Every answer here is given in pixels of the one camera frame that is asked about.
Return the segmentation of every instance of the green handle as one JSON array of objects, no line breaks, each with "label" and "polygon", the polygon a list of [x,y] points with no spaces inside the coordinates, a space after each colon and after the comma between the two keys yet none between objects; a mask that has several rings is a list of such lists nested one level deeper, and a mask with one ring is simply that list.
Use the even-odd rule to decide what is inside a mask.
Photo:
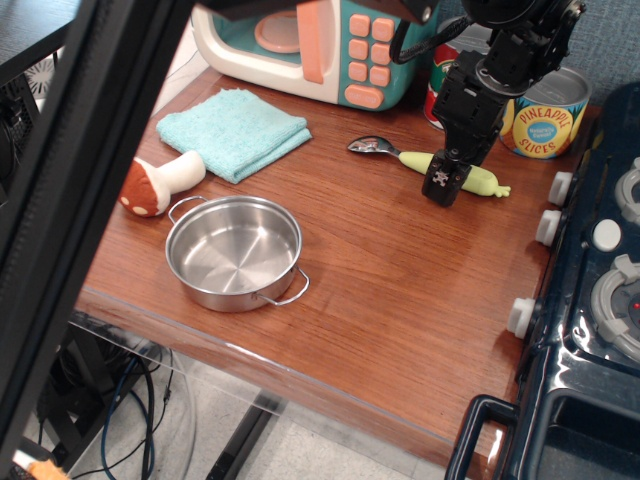
[{"label": "green handle", "polygon": [[[432,153],[402,152],[400,154],[400,161],[403,165],[423,175],[426,175],[432,158]],[[483,197],[491,195],[508,197],[511,192],[511,187],[498,184],[498,179],[492,172],[476,166],[471,167],[471,172],[462,185],[462,189]]]}]

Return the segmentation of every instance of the red can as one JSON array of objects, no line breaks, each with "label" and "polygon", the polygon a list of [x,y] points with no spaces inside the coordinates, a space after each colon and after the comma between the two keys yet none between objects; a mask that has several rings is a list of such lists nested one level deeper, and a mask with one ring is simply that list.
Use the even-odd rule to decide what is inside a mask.
[{"label": "red can", "polygon": [[[450,18],[442,22],[438,27],[438,32],[444,30],[457,19],[458,18]],[[433,105],[436,103],[438,93],[440,92],[440,88],[442,88],[442,83],[447,76],[447,72],[451,68],[451,64],[456,58],[458,58],[458,55],[463,50],[475,50],[486,55],[489,51],[487,41],[490,36],[490,29],[474,24],[467,27],[464,32],[450,42],[437,47],[433,52],[433,65],[431,66],[431,77],[429,80],[427,98],[424,102],[424,114],[434,127],[442,130],[442,125],[438,119],[433,116],[431,110],[433,109]]]}]

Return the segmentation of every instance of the spoon with green handle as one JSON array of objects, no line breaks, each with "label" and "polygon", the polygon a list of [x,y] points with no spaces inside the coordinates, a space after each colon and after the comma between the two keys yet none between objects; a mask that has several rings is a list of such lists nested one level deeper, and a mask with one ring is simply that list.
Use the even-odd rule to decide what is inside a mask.
[{"label": "spoon with green handle", "polygon": [[[376,136],[360,137],[351,142],[347,148],[357,153],[389,153],[398,158],[406,167],[423,175],[427,173],[427,168],[433,158],[432,153],[401,152],[388,140]],[[476,166],[471,167],[471,172],[462,185],[462,189],[484,197],[492,195],[508,197],[511,192],[511,187],[499,185],[498,179],[489,170]]]}]

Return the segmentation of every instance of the toy mushroom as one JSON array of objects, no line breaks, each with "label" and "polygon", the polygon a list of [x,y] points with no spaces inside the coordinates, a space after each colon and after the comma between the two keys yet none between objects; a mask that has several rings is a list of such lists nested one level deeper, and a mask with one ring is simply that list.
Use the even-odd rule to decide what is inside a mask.
[{"label": "toy mushroom", "polygon": [[120,203],[141,217],[162,214],[171,195],[184,192],[202,181],[206,168],[196,151],[186,152],[171,162],[154,167],[136,157],[120,191]]}]

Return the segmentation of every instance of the navy blue stove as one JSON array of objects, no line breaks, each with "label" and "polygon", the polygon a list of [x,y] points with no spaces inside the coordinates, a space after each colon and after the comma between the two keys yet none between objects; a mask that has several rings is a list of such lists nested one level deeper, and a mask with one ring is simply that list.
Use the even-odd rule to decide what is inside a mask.
[{"label": "navy blue stove", "polygon": [[607,99],[560,196],[541,222],[539,296],[510,319],[525,345],[516,404],[472,401],[448,479],[465,477],[488,420],[507,427],[494,478],[640,478],[640,83]]}]

